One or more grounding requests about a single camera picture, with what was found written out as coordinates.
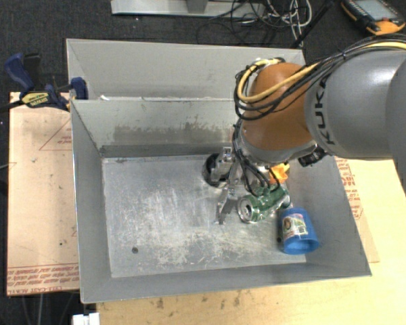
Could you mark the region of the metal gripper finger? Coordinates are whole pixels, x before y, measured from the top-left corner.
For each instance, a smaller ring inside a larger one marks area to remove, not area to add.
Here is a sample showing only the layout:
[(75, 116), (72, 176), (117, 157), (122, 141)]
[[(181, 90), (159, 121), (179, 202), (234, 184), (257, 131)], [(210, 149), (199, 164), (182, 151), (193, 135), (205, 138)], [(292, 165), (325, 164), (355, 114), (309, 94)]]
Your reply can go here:
[(223, 225), (226, 218), (225, 206), (227, 204), (227, 200), (229, 197), (229, 190), (227, 188), (223, 188), (221, 194), (217, 200), (217, 222), (219, 225)]
[(225, 203), (225, 214), (229, 215), (232, 211), (235, 211), (238, 197), (233, 194), (227, 195), (227, 200)]

